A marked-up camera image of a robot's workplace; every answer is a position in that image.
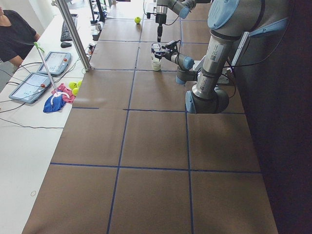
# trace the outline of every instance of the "yellow-green ball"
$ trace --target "yellow-green ball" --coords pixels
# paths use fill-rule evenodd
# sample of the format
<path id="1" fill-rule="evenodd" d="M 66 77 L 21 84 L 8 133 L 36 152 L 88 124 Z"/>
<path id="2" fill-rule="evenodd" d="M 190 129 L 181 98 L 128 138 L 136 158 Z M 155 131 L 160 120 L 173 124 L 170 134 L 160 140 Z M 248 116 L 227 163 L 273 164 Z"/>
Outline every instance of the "yellow-green ball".
<path id="1" fill-rule="evenodd" d="M 73 95 L 77 96 L 78 91 L 79 91 L 79 88 L 74 88 L 74 89 L 72 90 Z"/>
<path id="2" fill-rule="evenodd" d="M 74 88 L 77 88 L 77 82 L 71 81 L 68 86 L 71 90 L 73 90 Z"/>
<path id="3" fill-rule="evenodd" d="M 135 17 L 135 22 L 136 22 L 136 24 L 139 24 L 141 22 L 141 18 L 140 17 Z"/>

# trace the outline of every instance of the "black t-shirt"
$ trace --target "black t-shirt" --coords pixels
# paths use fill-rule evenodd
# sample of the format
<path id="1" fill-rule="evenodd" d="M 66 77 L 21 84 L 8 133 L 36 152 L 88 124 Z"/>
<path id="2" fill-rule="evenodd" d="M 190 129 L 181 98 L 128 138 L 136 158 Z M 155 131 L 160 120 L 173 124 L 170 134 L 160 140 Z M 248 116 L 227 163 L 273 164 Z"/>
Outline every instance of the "black t-shirt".
<path id="1" fill-rule="evenodd" d="M 6 62 L 17 55 L 25 59 L 34 46 L 36 31 L 15 11 L 4 10 L 11 26 L 0 26 L 0 59 Z"/>

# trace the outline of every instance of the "keyboard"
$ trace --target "keyboard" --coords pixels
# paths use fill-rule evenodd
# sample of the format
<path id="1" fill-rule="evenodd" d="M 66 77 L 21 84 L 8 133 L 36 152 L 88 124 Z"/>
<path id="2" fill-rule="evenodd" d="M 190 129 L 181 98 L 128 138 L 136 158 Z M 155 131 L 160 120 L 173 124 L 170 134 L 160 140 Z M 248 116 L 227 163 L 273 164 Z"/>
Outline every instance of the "keyboard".
<path id="1" fill-rule="evenodd" d="M 72 17 L 72 19 L 73 19 L 75 27 L 77 27 L 77 17 Z M 63 22 L 60 41 L 67 41 L 67 40 L 72 40 L 72 37 L 70 36 L 66 23 Z"/>

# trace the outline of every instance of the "blue cloth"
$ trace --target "blue cloth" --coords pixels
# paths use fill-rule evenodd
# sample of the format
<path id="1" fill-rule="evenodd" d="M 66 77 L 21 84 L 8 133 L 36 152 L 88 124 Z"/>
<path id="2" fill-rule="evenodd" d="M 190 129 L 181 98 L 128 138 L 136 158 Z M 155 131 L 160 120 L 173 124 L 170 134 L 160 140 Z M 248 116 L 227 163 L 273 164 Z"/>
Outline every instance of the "blue cloth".
<path id="1" fill-rule="evenodd" d="M 49 112 L 55 112 L 62 109 L 62 107 L 65 105 L 65 101 L 63 100 L 63 95 L 60 95 L 58 97 L 53 98 L 53 105 L 51 105 L 51 98 L 53 95 L 51 95 L 45 102 L 43 112 L 49 113 Z"/>

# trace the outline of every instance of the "white desk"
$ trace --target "white desk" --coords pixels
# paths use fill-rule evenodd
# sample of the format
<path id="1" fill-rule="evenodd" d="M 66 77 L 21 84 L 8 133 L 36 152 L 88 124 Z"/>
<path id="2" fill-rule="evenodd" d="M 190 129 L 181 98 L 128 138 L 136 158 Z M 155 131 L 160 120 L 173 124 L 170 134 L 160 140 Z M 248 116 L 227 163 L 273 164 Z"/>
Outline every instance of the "white desk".
<path id="1" fill-rule="evenodd" d="M 87 15 L 78 12 L 78 33 L 84 48 L 92 41 L 92 30 Z M 72 55 L 70 68 L 78 59 L 74 44 L 72 47 L 60 47 L 60 32 L 63 19 L 61 15 L 55 16 L 48 28 L 42 34 L 39 43 L 45 54 L 49 51 L 65 51 Z M 37 49 L 34 47 L 24 64 L 41 62 Z M 26 65 L 30 72 L 35 72 L 39 65 Z M 81 61 L 76 63 L 73 71 L 69 72 L 56 83 L 58 87 L 64 83 L 68 87 L 71 81 L 79 81 L 84 76 Z M 29 74 L 23 68 L 14 74 L 10 81 L 20 82 Z M 9 100 L 9 94 L 16 88 L 8 84 L 0 93 L 0 101 Z M 66 103 L 61 111 L 44 113 L 43 107 L 50 97 L 50 87 L 34 104 L 25 104 L 16 110 L 0 113 L 0 118 L 33 127 L 64 127 L 72 104 Z M 18 101 L 0 103 L 1 112 L 20 106 Z M 62 129 L 32 129 L 23 128 L 16 124 L 0 119 L 0 234 L 20 234 L 25 226 L 38 191 L 42 184 L 51 157 L 59 141 Z"/>

